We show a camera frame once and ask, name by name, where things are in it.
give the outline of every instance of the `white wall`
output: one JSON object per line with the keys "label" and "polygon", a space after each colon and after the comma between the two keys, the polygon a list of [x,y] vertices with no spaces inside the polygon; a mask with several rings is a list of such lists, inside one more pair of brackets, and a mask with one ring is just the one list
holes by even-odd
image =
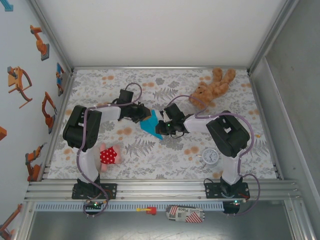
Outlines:
{"label": "white wall", "polygon": [[[50,46],[49,59],[41,61],[36,47],[36,38],[30,33],[30,25],[38,27],[36,19],[24,0],[10,0],[13,12],[5,12],[0,4],[0,127],[7,130],[7,136],[0,140],[0,224],[22,202],[26,194],[28,171],[25,154],[31,153],[44,142],[41,156],[35,161],[40,164],[47,155],[51,135],[42,114],[42,101],[47,91],[59,109],[63,95],[58,97],[56,85],[56,65],[59,62],[54,49]],[[42,40],[47,38],[40,33]],[[21,67],[29,75],[32,87],[25,91],[28,104],[19,109],[25,100],[18,93],[8,93],[7,67]],[[23,86],[28,85],[22,78]],[[47,112],[54,111],[50,104]]]}
{"label": "white wall", "polygon": [[74,66],[246,66],[285,0],[37,0]]}

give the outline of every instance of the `floral tablecloth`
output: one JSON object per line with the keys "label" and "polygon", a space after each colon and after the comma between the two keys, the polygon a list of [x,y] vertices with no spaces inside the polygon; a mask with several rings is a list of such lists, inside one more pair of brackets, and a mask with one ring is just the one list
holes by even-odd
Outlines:
{"label": "floral tablecloth", "polygon": [[[171,99],[182,94],[191,94],[200,81],[212,81],[212,69],[100,69],[78,70],[73,83],[63,125],[58,136],[51,161],[49,179],[76,179],[76,152],[63,140],[62,133],[76,105],[91,107],[112,102],[119,96],[120,89],[128,83],[139,83],[143,88],[140,102],[151,109],[162,110]],[[137,86],[129,86],[138,96]],[[185,114],[198,110],[186,98],[176,104]],[[245,69],[236,70],[228,92],[214,99],[206,115],[229,110],[244,116],[252,125],[255,141],[252,151],[242,157],[241,171],[253,173],[258,178],[274,179],[273,163],[255,103],[250,81]],[[112,164],[102,173],[102,179],[204,179],[219,178],[222,174],[224,156],[219,155],[215,167],[204,166],[200,155],[205,148],[217,147],[209,134],[193,132],[173,139],[163,140],[141,130],[139,124],[130,120],[109,121],[100,126],[97,143],[107,147],[119,144],[122,148],[122,164]]]}

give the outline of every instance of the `stuffed toy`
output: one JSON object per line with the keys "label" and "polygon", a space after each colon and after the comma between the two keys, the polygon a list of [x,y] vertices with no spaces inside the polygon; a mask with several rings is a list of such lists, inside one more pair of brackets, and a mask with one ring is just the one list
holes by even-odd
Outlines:
{"label": "stuffed toy", "polygon": [[104,173],[107,171],[108,164],[121,164],[121,148],[119,145],[114,145],[106,149],[106,144],[102,143],[99,148],[99,153],[95,153],[94,158],[96,159],[96,169]]}
{"label": "stuffed toy", "polygon": [[[192,97],[195,97],[207,106],[213,100],[222,95],[224,95],[229,89],[229,83],[235,79],[236,70],[230,68],[223,77],[222,69],[216,67],[212,71],[213,73],[213,82],[211,84],[206,84],[201,81],[198,84],[198,87],[195,89],[194,93],[191,94]],[[204,109],[205,106],[198,102],[195,99],[190,98],[190,102],[199,109]]]}

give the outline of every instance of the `gray floor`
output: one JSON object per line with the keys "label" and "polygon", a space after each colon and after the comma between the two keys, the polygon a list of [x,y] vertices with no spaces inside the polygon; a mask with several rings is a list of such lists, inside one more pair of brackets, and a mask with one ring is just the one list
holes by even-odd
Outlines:
{"label": "gray floor", "polygon": [[281,204],[259,202],[245,216],[206,212],[203,223],[169,221],[165,212],[106,212],[86,219],[81,212],[38,212],[31,240],[290,240]]}

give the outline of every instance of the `purple cable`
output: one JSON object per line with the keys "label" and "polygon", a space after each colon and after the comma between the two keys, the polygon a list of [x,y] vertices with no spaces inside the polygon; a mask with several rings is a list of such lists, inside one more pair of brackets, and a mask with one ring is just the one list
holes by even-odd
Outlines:
{"label": "purple cable", "polygon": [[[122,106],[128,106],[130,104],[133,104],[135,102],[137,102],[140,98],[141,98],[141,95],[142,95],[142,87],[138,84],[138,83],[135,83],[135,82],[131,82],[129,83],[125,89],[128,88],[128,86],[130,85],[137,85],[139,88],[140,88],[140,94],[139,96],[137,97],[136,100],[132,101],[132,102],[129,102],[129,103],[124,103],[124,104],[112,104],[113,107],[122,107]],[[101,108],[107,108],[109,107],[110,105],[109,104],[106,104],[106,105],[102,105],[102,106],[91,106],[91,107],[88,107],[85,111],[84,111],[84,120],[83,120],[83,136],[82,136],[82,145],[81,147],[79,148],[77,154],[76,154],[76,166],[78,167],[81,175],[84,177],[84,179],[86,179],[89,183],[91,183],[92,185],[96,186],[98,189],[100,189],[102,191],[102,193],[104,194],[105,198],[106,198],[106,204],[105,206],[103,207],[103,209],[98,212],[97,214],[95,215],[92,215],[92,217],[94,218],[95,216],[99,216],[100,214],[102,214],[107,206],[108,206],[108,203],[109,203],[109,198],[108,198],[108,194],[106,193],[106,191],[101,187],[99,186],[98,184],[94,183],[93,181],[91,181],[83,172],[82,172],[82,169],[80,167],[80,163],[79,163],[79,156],[80,156],[80,153],[82,151],[82,149],[84,149],[85,147],[85,144],[86,144],[86,131],[87,131],[87,115],[88,115],[88,111],[89,110],[93,110],[93,109],[101,109]],[[86,206],[88,206],[88,204],[85,204],[82,208],[82,211],[84,214],[86,214],[88,216],[88,213],[86,212]]]}
{"label": "purple cable", "polygon": [[260,198],[260,192],[261,192],[260,182],[259,182],[258,178],[255,175],[253,175],[252,173],[247,173],[245,175],[241,174],[241,157],[243,155],[247,154],[248,152],[250,152],[250,150],[253,148],[254,143],[255,143],[255,134],[254,134],[254,130],[253,130],[251,124],[243,116],[238,115],[236,113],[231,113],[231,112],[221,112],[221,113],[217,113],[215,115],[209,115],[209,116],[198,116],[200,113],[203,113],[207,109],[208,106],[203,101],[201,101],[200,99],[198,99],[198,98],[196,98],[194,96],[189,96],[189,95],[176,96],[174,99],[172,99],[170,101],[170,103],[168,105],[170,105],[174,100],[176,100],[177,98],[180,98],[180,97],[187,97],[187,98],[190,98],[190,99],[197,100],[199,103],[201,103],[201,104],[203,104],[205,106],[205,108],[203,110],[197,112],[194,115],[194,117],[196,119],[213,119],[213,118],[216,118],[216,117],[219,117],[219,116],[233,116],[233,117],[237,117],[237,118],[241,119],[248,126],[248,128],[250,130],[250,134],[251,134],[251,143],[250,143],[250,146],[244,152],[240,153],[240,155],[239,155],[237,172],[238,172],[239,176],[242,177],[242,178],[245,178],[247,176],[252,176],[256,180],[256,183],[258,185],[258,195],[256,196],[255,202],[253,203],[253,205],[248,210],[246,210],[244,212],[241,212],[241,213],[237,213],[236,215],[237,216],[242,216],[242,215],[247,214],[248,212],[250,212],[257,205],[258,200]]}

